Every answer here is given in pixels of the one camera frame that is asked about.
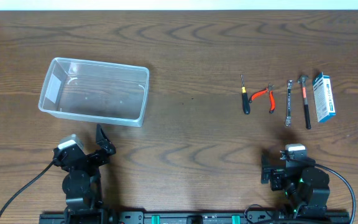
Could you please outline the clear plastic container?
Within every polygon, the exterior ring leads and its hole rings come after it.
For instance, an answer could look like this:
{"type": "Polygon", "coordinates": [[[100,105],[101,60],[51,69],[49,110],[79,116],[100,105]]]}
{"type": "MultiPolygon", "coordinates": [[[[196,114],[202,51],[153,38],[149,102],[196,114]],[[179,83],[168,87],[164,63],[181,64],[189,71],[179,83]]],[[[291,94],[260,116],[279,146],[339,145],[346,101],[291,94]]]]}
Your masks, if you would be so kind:
{"type": "Polygon", "coordinates": [[[57,57],[40,93],[40,111],[56,118],[141,127],[149,94],[146,67],[57,57]]]}

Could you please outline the white blue cardboard box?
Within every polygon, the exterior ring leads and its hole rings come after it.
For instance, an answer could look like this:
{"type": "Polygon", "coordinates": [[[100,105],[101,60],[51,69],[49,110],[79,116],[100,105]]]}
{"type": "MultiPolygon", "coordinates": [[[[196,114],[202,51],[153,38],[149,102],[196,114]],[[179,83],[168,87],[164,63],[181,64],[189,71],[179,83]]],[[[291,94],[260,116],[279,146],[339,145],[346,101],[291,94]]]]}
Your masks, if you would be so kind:
{"type": "Polygon", "coordinates": [[[320,72],[313,79],[313,95],[319,123],[325,123],[336,115],[330,76],[320,72]]]}

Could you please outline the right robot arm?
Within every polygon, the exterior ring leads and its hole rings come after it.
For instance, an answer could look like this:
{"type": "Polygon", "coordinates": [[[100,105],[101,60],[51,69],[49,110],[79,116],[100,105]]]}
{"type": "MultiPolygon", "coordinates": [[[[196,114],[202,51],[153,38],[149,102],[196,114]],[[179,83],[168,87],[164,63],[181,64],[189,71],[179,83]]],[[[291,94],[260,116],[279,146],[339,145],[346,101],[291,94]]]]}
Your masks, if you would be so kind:
{"type": "Polygon", "coordinates": [[[316,168],[315,160],[304,154],[284,158],[284,165],[277,165],[266,155],[261,157],[261,183],[269,183],[273,191],[284,191],[289,201],[289,217],[324,218],[330,194],[329,175],[316,168]]]}

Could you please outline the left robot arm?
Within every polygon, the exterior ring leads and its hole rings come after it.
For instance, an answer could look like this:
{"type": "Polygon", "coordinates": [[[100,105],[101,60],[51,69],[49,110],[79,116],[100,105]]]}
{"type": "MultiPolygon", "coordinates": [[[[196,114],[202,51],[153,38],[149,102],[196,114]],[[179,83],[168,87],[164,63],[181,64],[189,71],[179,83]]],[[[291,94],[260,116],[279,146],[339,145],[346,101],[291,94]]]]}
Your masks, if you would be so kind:
{"type": "Polygon", "coordinates": [[[77,135],[72,134],[62,139],[53,150],[53,164],[68,172],[62,189],[70,210],[90,210],[103,205],[99,168],[109,163],[109,157],[116,153],[116,147],[100,124],[96,126],[96,144],[98,150],[85,154],[84,144],[77,135]]]}

